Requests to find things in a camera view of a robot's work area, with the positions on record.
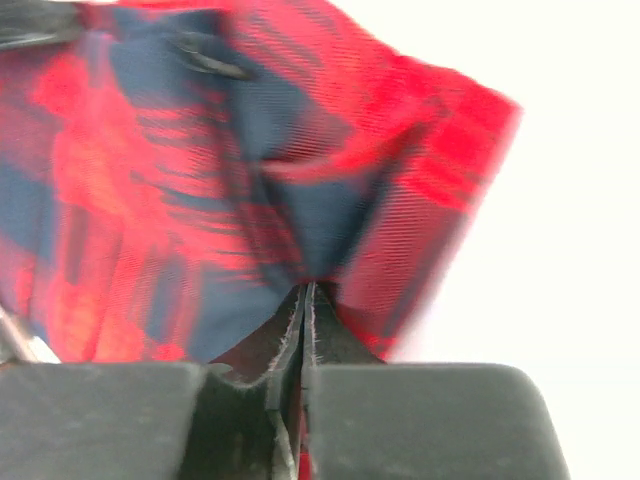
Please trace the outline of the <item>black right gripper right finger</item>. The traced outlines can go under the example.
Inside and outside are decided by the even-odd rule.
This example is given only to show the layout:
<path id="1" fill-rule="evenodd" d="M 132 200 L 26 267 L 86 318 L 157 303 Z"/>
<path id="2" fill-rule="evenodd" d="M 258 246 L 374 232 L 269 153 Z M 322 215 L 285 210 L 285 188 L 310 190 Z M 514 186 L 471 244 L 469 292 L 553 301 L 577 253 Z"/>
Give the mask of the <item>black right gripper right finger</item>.
<path id="1" fill-rule="evenodd" d="M 500 364 L 388 364 L 307 287 L 302 388 L 315 479 L 565 479 L 545 401 Z"/>

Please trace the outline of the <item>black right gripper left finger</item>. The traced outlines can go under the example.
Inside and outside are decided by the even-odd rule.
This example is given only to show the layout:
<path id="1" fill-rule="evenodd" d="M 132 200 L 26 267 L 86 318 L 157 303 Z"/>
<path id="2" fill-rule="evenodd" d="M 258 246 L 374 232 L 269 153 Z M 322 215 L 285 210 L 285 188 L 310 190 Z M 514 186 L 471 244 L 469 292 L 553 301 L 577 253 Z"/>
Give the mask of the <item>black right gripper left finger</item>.
<path id="1" fill-rule="evenodd" d="M 283 334 L 241 377 L 226 361 L 61 363 L 1 317 L 5 479 L 295 479 L 304 288 L 258 335 Z"/>

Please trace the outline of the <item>red plaid skirt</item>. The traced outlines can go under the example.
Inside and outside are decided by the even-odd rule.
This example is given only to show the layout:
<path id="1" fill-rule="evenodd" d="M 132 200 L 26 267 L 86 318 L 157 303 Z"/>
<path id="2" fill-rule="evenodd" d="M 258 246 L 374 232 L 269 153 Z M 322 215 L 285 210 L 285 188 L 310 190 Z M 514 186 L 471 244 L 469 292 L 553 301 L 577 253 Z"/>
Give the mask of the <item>red plaid skirt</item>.
<path id="1" fill-rule="evenodd" d="M 386 357 L 518 116 L 326 1 L 5 1 L 2 306 L 66 362 L 206 363 L 318 281 Z"/>

